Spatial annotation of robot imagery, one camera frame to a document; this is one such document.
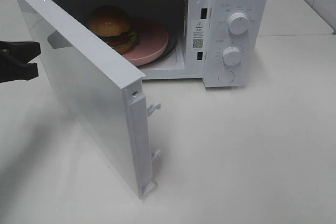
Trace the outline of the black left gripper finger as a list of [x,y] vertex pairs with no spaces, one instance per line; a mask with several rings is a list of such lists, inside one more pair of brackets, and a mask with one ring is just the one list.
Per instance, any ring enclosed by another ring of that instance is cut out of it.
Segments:
[[29,63],[41,53],[40,44],[34,41],[1,41],[1,54],[20,63]]
[[31,80],[39,76],[37,63],[22,63],[6,52],[1,52],[1,83]]

